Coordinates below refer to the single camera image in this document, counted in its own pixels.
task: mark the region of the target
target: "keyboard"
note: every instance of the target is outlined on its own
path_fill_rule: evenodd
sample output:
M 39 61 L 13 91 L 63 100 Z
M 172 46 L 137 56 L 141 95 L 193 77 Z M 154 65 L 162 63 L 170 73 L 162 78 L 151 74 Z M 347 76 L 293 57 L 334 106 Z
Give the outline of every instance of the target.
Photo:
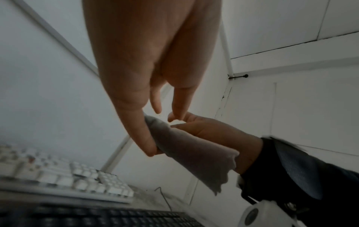
M 123 203 L 131 203 L 134 197 L 133 190 L 114 174 L 9 144 L 0 144 L 0 190 Z
M 202 226 L 183 212 L 21 204 L 1 207 L 0 226 L 13 227 L 191 227 Z

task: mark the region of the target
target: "black jacket sleeve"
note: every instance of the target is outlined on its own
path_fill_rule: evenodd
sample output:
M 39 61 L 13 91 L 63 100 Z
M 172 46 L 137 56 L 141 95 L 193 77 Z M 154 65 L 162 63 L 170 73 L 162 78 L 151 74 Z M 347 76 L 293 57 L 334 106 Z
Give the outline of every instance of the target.
M 262 140 L 261 154 L 241 175 L 243 198 L 274 200 L 308 227 L 359 225 L 358 173 L 325 163 L 286 141 Z

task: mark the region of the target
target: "white device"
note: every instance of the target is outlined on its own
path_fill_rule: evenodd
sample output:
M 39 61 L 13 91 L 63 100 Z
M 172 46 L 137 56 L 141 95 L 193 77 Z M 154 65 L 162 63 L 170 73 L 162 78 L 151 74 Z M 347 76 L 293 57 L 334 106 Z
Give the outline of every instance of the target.
M 248 207 L 238 227 L 300 227 L 276 202 L 263 200 Z
M 131 203 L 118 176 L 33 148 L 0 144 L 0 190 Z

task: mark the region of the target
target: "hand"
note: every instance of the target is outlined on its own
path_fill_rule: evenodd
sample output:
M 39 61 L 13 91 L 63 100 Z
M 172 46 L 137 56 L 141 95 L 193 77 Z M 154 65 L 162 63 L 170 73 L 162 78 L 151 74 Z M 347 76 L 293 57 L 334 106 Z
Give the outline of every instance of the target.
M 153 156 L 142 108 L 150 99 L 160 113 L 168 82 L 183 119 L 211 59 L 221 0 L 83 0 L 83 10 L 102 84 L 129 135 Z
M 168 116 L 168 122 L 172 122 L 176 117 L 173 113 Z M 187 112 L 184 119 L 185 124 L 171 125 L 173 128 L 184 130 L 189 134 L 223 146 L 239 151 L 236 158 L 235 171 L 239 174 L 244 173 L 258 158 L 262 147 L 262 139 L 242 132 L 230 125 L 215 119 L 199 117 Z

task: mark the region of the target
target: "ceiling panel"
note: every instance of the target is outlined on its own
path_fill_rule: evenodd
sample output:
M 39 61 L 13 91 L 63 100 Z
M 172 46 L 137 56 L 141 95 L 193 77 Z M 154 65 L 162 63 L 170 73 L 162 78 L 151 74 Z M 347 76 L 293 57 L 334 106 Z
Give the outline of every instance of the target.
M 231 58 L 317 38 L 328 0 L 224 0 Z
M 319 39 L 359 31 L 358 9 L 358 0 L 331 0 L 320 29 Z

